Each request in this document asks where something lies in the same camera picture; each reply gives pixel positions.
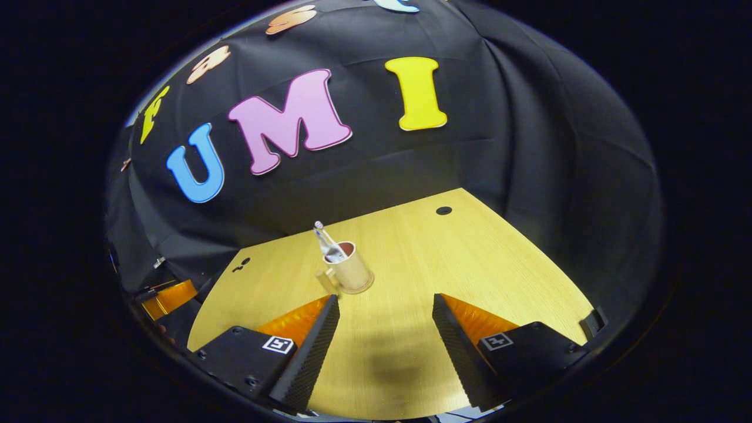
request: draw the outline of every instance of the wooden table surface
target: wooden table surface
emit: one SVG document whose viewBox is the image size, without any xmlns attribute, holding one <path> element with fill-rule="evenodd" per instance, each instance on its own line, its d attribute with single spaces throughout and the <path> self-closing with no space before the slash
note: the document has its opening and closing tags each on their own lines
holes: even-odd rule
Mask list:
<svg viewBox="0 0 752 423">
<path fill-rule="evenodd" d="M 453 211 L 438 215 L 442 206 Z M 578 322 L 593 310 L 590 302 L 530 241 L 462 188 L 326 230 L 336 241 L 357 245 L 375 280 L 367 291 L 339 300 L 341 317 L 308 404 L 312 410 L 389 420 L 468 406 L 431 317 L 436 293 L 515 324 L 541 321 L 586 342 Z M 327 295 L 317 270 L 326 265 L 313 231 L 240 250 L 201 307 L 188 348 L 195 351 L 234 325 L 254 329 Z"/>
</svg>

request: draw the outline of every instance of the beige cup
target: beige cup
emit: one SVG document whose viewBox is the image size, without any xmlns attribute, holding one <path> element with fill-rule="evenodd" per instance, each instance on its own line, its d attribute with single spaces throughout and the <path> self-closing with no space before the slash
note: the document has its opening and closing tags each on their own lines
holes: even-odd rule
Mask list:
<svg viewBox="0 0 752 423">
<path fill-rule="evenodd" d="M 369 289 L 374 282 L 374 274 L 363 263 L 355 244 L 343 241 L 339 242 L 339 246 L 347 258 L 339 263 L 331 263 L 326 257 L 322 257 L 329 269 L 318 272 L 316 278 L 331 294 L 336 294 L 337 290 L 346 294 L 358 294 Z"/>
</svg>

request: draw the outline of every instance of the blue letter u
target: blue letter u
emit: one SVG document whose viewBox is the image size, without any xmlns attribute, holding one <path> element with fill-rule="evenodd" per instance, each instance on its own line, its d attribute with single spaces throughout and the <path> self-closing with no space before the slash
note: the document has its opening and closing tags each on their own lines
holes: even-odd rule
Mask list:
<svg viewBox="0 0 752 423">
<path fill-rule="evenodd" d="M 196 128 L 188 138 L 188 144 L 195 145 L 199 149 L 201 160 L 208 170 L 209 176 L 201 184 L 196 182 L 185 160 L 186 148 L 182 145 L 175 148 L 167 158 L 167 169 L 172 171 L 175 181 L 189 200 L 193 202 L 207 202 L 213 199 L 225 183 L 225 170 L 222 162 L 214 150 L 214 145 L 209 139 L 211 123 L 204 123 Z"/>
</svg>

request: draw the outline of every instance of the black fabric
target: black fabric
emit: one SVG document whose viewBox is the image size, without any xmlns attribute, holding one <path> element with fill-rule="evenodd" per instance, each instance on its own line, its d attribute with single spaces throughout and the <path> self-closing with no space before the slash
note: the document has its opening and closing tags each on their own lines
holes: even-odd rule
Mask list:
<svg viewBox="0 0 752 423">
<path fill-rule="evenodd" d="M 133 205 L 128 173 L 121 172 L 128 155 L 129 129 L 115 143 L 111 162 L 106 174 L 105 235 L 117 256 L 117 272 L 120 282 L 128 292 L 136 292 L 150 282 L 157 282 L 153 268 L 159 254 L 153 250 L 146 237 Z"/>
<path fill-rule="evenodd" d="M 314 19 L 277 36 L 259 20 L 193 54 L 164 84 L 143 144 L 143 113 L 132 127 L 129 188 L 149 244 L 201 286 L 239 248 L 464 187 L 551 257 L 603 307 L 611 321 L 603 333 L 616 333 L 641 302 L 660 248 L 659 185 L 635 118 L 590 67 L 534 29 L 469 0 L 414 3 L 420 13 L 322 0 Z M 226 61 L 187 85 L 220 45 L 229 45 Z M 384 63 L 401 56 L 438 62 L 445 126 L 399 128 L 402 96 Z M 251 96 L 282 108 L 290 81 L 317 68 L 331 70 L 329 92 L 352 138 L 294 158 L 280 152 L 275 170 L 252 175 L 228 111 Z M 187 140 L 207 122 L 225 183 L 196 204 L 165 162 L 184 145 L 205 178 Z"/>
</svg>

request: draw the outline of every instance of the pink letter m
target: pink letter m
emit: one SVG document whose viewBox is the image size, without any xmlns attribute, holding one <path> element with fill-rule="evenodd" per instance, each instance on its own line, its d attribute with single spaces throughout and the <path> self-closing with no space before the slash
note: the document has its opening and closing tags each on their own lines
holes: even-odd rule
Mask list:
<svg viewBox="0 0 752 423">
<path fill-rule="evenodd" d="M 258 96 L 245 99 L 230 110 L 229 119 L 238 122 L 248 144 L 253 161 L 251 173 L 262 175 L 280 164 L 280 155 L 269 151 L 265 137 L 288 157 L 298 155 L 301 122 L 308 132 L 303 142 L 308 150 L 322 150 L 353 135 L 350 127 L 339 120 L 329 98 L 326 82 L 331 75 L 328 69 L 317 69 L 293 79 L 284 111 Z"/>
</svg>

